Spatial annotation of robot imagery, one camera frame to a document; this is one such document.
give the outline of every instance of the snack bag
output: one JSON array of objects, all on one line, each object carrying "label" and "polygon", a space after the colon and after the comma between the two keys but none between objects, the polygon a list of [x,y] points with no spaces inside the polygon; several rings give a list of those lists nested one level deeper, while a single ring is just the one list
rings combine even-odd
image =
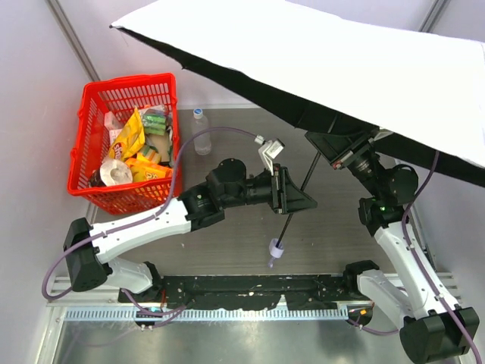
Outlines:
[{"label": "snack bag", "polygon": [[141,162],[157,165],[161,161],[161,156],[155,151],[155,147],[145,144],[136,154],[136,159]]},{"label": "snack bag", "polygon": [[147,134],[165,134],[167,128],[167,109],[164,105],[143,108],[139,111]]},{"label": "snack bag", "polygon": [[128,159],[126,164],[128,167],[130,167],[133,175],[133,182],[172,177],[172,168],[154,165],[153,163],[141,162],[135,158]]},{"label": "snack bag", "polygon": [[125,162],[129,157],[135,155],[145,144],[145,132],[143,130],[142,119],[138,109],[124,125],[120,135],[108,150],[108,156],[113,159],[120,159]]}]

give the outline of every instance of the plastic water bottle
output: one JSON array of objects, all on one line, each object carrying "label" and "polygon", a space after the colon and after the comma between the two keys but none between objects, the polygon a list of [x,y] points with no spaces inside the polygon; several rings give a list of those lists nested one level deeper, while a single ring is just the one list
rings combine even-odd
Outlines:
[{"label": "plastic water bottle", "polygon": [[[204,116],[204,112],[201,108],[196,108],[194,110],[194,117],[192,119],[192,135],[197,134],[203,130],[210,127],[209,120]],[[211,136],[209,133],[202,134],[196,137],[194,140],[194,146],[196,148],[196,153],[199,155],[206,155],[211,152]]]}]

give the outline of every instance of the robotic arm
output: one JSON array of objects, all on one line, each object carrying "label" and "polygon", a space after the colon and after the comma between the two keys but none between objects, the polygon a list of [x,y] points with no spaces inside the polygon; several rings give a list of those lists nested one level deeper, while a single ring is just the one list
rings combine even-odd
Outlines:
[{"label": "robotic arm", "polygon": [[391,319],[413,362],[462,355],[470,346],[453,316],[471,337],[477,331],[479,318],[473,308],[460,307],[416,240],[403,206],[414,202],[418,176],[411,166],[385,169],[379,163],[374,141],[383,133],[386,131],[376,128],[349,136],[305,135],[334,169],[348,168],[372,195],[360,199],[359,218],[389,257],[405,293],[371,261],[347,265],[344,276],[354,290],[371,298]]},{"label": "robotic arm", "polygon": [[[271,154],[266,151],[263,155],[267,157],[265,165],[269,165]],[[142,295],[142,300],[146,300],[158,293],[158,290],[151,291],[153,286],[157,287],[155,281],[160,279],[154,265],[128,262],[118,258],[120,254],[162,237],[211,226],[224,220],[224,210],[229,207],[267,203],[275,213],[290,214],[317,206],[310,196],[295,186],[285,167],[272,162],[270,166],[271,170],[265,169],[255,177],[246,178],[243,162],[226,159],[208,174],[204,183],[172,199],[163,214],[147,219],[144,224],[130,227],[135,221],[152,217],[159,208],[92,227],[85,218],[73,221],[64,250],[86,237],[119,228],[117,232],[102,234],[67,256],[73,291],[83,292],[108,284],[128,289],[136,297]]]}]

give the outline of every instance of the bottle cap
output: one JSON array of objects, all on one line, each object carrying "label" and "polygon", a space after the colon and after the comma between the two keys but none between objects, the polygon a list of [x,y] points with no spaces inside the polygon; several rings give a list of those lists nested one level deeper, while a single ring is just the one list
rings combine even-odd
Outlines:
[{"label": "bottle cap", "polygon": [[204,112],[202,111],[201,108],[194,109],[194,118],[195,119],[202,119],[202,116],[204,116]]}]

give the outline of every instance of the white bracket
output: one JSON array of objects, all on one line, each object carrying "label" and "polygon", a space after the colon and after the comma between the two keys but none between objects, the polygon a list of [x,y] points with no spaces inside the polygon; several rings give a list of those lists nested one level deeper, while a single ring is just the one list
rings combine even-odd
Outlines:
[{"label": "white bracket", "polygon": [[404,317],[414,317],[409,298],[382,271],[365,271],[357,277],[357,285],[359,292],[370,297],[397,328],[404,325]]},{"label": "white bracket", "polygon": [[[156,207],[128,218],[121,218],[103,224],[94,224],[89,233],[91,236],[106,233],[106,231],[113,228],[154,216],[159,209],[159,207]],[[169,237],[170,235],[188,233],[190,232],[192,224],[186,220],[187,215],[188,212],[183,202],[178,199],[172,199],[163,214],[153,218],[151,221],[95,239],[92,242],[92,246],[99,249],[96,258],[101,264],[105,264],[120,254],[143,244],[161,239],[162,237]]]},{"label": "white bracket", "polygon": [[[396,269],[398,276],[401,278],[408,296],[409,305],[411,305],[413,316],[416,319],[421,319],[423,317],[428,317],[428,312],[431,310],[435,311],[436,313],[445,312],[443,305],[435,298],[435,294],[433,293],[431,286],[428,284],[425,276],[419,268],[419,265],[412,255],[412,250],[418,254],[418,258],[423,263],[424,268],[431,276],[433,283],[438,287],[440,294],[443,295],[446,302],[451,307],[454,307],[458,301],[445,288],[445,285],[439,279],[437,273],[433,270],[433,267],[428,262],[426,256],[421,250],[420,245],[418,244],[418,241],[416,240],[412,226],[407,224],[406,228],[411,239],[411,247],[409,247],[405,242],[400,221],[389,224],[389,227],[387,228],[381,227],[376,232],[374,238],[376,239],[377,243],[382,246],[394,268]],[[384,300],[384,304],[386,304],[388,301],[395,300],[397,297],[400,297],[399,295],[396,296],[394,293],[395,292],[393,291],[389,291],[387,292],[388,297],[384,298],[382,297],[382,293],[381,296],[378,296],[377,298],[380,297]],[[375,300],[372,296],[369,296],[369,298],[374,300],[378,306],[381,306],[380,302]]]},{"label": "white bracket", "polygon": [[281,153],[285,145],[281,140],[268,140],[262,146],[259,147],[258,153],[263,161],[263,165],[266,169],[271,172],[271,175],[274,175],[273,171],[273,161],[276,159],[278,154]]}]

